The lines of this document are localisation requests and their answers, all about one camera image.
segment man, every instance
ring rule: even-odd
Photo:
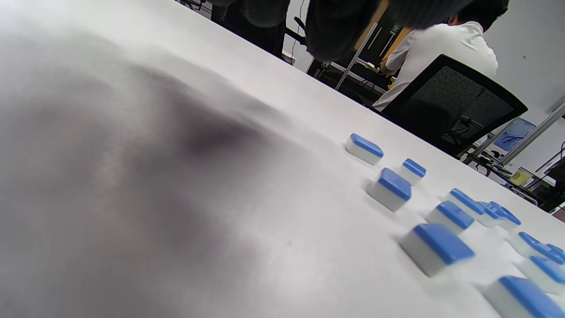
[[[381,62],[381,71],[393,75],[399,68],[395,85],[373,107],[383,110],[440,54],[465,63],[493,77],[498,62],[483,38],[494,21],[508,10],[509,0],[474,0],[449,19],[449,24],[412,31],[392,54]]]
[[[238,13],[231,18],[229,13],[226,16],[231,20],[229,29],[232,32],[240,36],[242,33],[246,34],[242,37],[263,49],[283,45],[290,0],[208,1],[214,5],[213,21],[222,21],[222,16],[228,12],[225,11],[226,6],[231,6],[231,10]],[[298,4],[300,2],[305,4],[304,0],[297,1]],[[470,2],[471,0],[390,0],[386,11],[403,27],[425,29],[444,21],[446,16],[457,12]],[[320,61],[337,61],[348,55],[369,25],[379,3],[379,0],[310,0],[305,6],[308,8],[305,29],[308,52]],[[280,49],[266,50],[276,56],[281,54]]]

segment blue tile top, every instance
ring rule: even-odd
[[[565,260],[561,258],[561,256],[552,250],[549,246],[541,243],[537,239],[534,239],[530,235],[524,232],[518,233],[518,235],[526,242],[526,244],[530,245],[535,251],[547,257],[548,259],[556,262],[559,265],[565,264]]]
[[[565,270],[556,262],[537,256],[530,256],[530,260],[556,283],[565,284]]]
[[[565,312],[532,281],[513,276],[498,281],[534,318],[565,318]]]
[[[463,193],[463,191],[459,189],[453,189],[449,194],[453,195],[457,200],[461,201],[465,206],[471,209],[473,212],[477,213],[478,215],[485,214],[484,208],[480,206],[477,202],[475,202],[472,198],[467,196]]]
[[[420,224],[413,229],[446,265],[471,258],[475,253],[453,232],[441,224]]]
[[[353,143],[361,148],[363,148],[366,151],[369,151],[370,153],[374,154],[377,157],[383,157],[383,151],[381,150],[381,148],[379,148],[379,146],[377,146],[376,144],[368,141],[367,139],[357,135],[357,134],[351,134],[351,140],[353,141]]]
[[[512,214],[510,211],[508,211],[507,208],[501,206],[500,204],[498,204],[498,203],[496,203],[496,202],[494,202],[494,201],[491,201],[491,202],[490,202],[490,206],[493,207],[493,208],[495,208],[496,211],[497,211],[497,213],[498,213],[500,216],[506,217],[506,218],[507,218],[508,220],[510,220],[512,223],[514,223],[514,224],[516,224],[516,225],[521,225],[521,224],[522,224],[522,222],[521,222],[517,217],[515,217],[514,214]]]
[[[425,176],[425,168],[414,162],[412,159],[406,159],[402,164],[406,169],[412,171],[415,175],[419,176],[420,178],[424,178]]]
[[[560,255],[561,258],[565,261],[565,251],[553,244],[548,244],[547,247],[549,247],[555,254]]]
[[[412,196],[412,186],[410,182],[388,168],[382,170],[379,183],[404,201],[408,201]]]
[[[475,220],[467,214],[467,212],[461,210],[460,207],[451,201],[440,203],[436,209],[463,230],[471,226]]]
[[[486,202],[479,202],[485,209],[485,214],[495,220],[506,220],[506,217],[497,212],[496,208]]]

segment person's torso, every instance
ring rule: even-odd
[[[450,26],[434,25],[423,31],[415,31],[406,60],[395,85],[375,105],[384,108],[402,92],[439,55],[445,54],[492,78],[498,62],[494,51],[483,38],[483,29],[477,22]]]

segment white shirt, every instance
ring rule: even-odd
[[[438,24],[426,30],[412,31],[386,62],[391,71],[402,67],[396,83],[373,107],[383,110],[440,54],[465,63],[491,78],[498,68],[496,55],[486,45],[483,27],[477,22]]]

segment chair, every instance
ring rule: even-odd
[[[440,55],[381,115],[459,158],[479,138],[527,110],[492,79]]]

